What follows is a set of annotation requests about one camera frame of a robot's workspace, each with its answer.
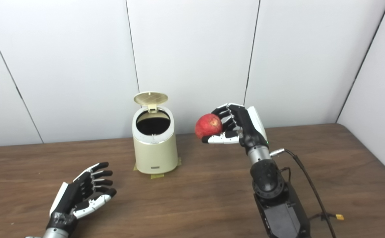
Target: red apple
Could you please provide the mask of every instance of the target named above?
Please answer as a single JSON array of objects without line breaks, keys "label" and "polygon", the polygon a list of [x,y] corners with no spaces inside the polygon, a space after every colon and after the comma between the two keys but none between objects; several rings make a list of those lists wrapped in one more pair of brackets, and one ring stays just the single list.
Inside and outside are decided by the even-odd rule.
[{"label": "red apple", "polygon": [[222,132],[222,122],[215,114],[206,114],[198,119],[195,124],[195,134],[199,139],[205,136],[220,134]]}]

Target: open lid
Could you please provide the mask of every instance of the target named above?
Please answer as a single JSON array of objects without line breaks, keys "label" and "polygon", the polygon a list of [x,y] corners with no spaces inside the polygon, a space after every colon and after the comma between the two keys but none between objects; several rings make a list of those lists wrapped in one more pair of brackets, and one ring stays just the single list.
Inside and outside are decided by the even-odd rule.
[{"label": "open lid", "polygon": [[149,113],[156,113],[157,105],[165,103],[167,95],[158,92],[138,93],[135,95],[134,101],[140,105],[147,106]]}]

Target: robotic arm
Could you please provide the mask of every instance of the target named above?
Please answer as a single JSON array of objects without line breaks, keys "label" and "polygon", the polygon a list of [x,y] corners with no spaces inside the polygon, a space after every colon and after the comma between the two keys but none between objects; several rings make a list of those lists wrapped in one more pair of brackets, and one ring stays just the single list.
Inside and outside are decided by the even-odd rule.
[{"label": "robotic arm", "polygon": [[[93,213],[109,202],[116,194],[113,182],[102,179],[111,176],[112,171],[97,171],[109,166],[108,162],[94,164],[85,169],[72,183],[63,182],[50,209],[50,220],[43,238],[68,238],[78,224],[78,220]],[[93,193],[102,193],[89,198]]]},{"label": "robotic arm", "polygon": [[239,143],[250,158],[254,200],[270,238],[310,238],[310,222],[289,181],[280,174],[271,159],[283,149],[269,152],[262,121],[254,107],[228,103],[216,108],[213,114],[223,123],[220,135],[203,137],[203,143]]}]

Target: trash can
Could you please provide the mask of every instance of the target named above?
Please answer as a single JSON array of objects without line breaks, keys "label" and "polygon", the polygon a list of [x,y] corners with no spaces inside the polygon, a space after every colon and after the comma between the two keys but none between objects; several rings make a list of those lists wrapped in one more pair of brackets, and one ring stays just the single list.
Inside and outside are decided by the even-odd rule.
[{"label": "trash can", "polygon": [[135,160],[141,173],[169,172],[178,164],[172,112],[160,104],[168,99],[158,92],[139,93],[134,101],[142,107],[132,120]]}]

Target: metal connector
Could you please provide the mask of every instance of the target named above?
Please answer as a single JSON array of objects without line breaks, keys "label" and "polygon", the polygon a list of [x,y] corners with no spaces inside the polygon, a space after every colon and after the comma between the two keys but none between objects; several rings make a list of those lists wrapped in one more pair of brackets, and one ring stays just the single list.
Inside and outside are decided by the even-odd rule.
[{"label": "metal connector", "polygon": [[283,152],[285,152],[285,149],[284,149],[284,148],[280,148],[280,149],[277,149],[277,150],[272,151],[269,155],[270,155],[271,157],[273,157],[273,156],[282,154]]}]

